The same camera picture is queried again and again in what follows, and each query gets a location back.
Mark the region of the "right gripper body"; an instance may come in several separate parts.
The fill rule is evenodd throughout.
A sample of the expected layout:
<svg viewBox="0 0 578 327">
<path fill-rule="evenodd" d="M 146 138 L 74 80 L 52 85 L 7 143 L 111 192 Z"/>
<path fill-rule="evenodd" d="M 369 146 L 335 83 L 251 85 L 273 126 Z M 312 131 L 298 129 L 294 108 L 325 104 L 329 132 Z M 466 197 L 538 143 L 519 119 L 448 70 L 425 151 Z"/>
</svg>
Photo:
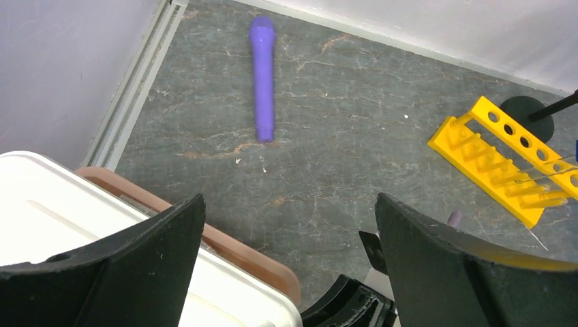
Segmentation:
<svg viewBox="0 0 578 327">
<path fill-rule="evenodd" d="M 301 314 L 304 327 L 395 326 L 393 288 L 377 234 L 360 231 L 371 268 L 364 281 L 340 275 L 329 290 Z"/>
</svg>

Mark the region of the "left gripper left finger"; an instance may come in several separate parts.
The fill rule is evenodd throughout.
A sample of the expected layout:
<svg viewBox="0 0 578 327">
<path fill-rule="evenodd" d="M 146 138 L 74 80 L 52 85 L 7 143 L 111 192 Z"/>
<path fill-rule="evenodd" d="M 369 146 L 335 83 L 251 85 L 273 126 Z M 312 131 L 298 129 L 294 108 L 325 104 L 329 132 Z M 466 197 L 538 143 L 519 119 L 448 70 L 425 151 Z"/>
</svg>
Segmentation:
<svg viewBox="0 0 578 327">
<path fill-rule="evenodd" d="M 1 268 L 2 326 L 177 326 L 206 205 L 186 198 L 38 264 Z"/>
</svg>

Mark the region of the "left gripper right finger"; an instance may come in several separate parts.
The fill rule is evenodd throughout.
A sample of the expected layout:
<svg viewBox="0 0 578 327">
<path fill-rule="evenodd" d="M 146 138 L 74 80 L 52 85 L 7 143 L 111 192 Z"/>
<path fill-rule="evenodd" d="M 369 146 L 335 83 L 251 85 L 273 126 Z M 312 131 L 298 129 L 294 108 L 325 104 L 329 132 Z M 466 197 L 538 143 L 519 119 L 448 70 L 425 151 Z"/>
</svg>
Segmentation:
<svg viewBox="0 0 578 327">
<path fill-rule="evenodd" d="M 576 326 L 577 265 L 487 242 L 379 193 L 402 326 Z"/>
</svg>

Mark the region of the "white plastic lid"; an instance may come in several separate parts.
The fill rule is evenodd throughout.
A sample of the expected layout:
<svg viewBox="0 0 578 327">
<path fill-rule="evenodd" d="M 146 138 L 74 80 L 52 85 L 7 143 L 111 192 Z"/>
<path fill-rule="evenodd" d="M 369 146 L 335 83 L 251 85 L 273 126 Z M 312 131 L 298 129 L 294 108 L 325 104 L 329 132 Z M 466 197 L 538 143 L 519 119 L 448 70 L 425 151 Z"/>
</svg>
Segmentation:
<svg viewBox="0 0 578 327">
<path fill-rule="evenodd" d="M 148 218 L 43 155 L 12 151 L 1 156 L 1 268 L 38 264 Z M 302 323 L 287 295 L 207 251 L 200 242 L 177 326 Z"/>
</svg>

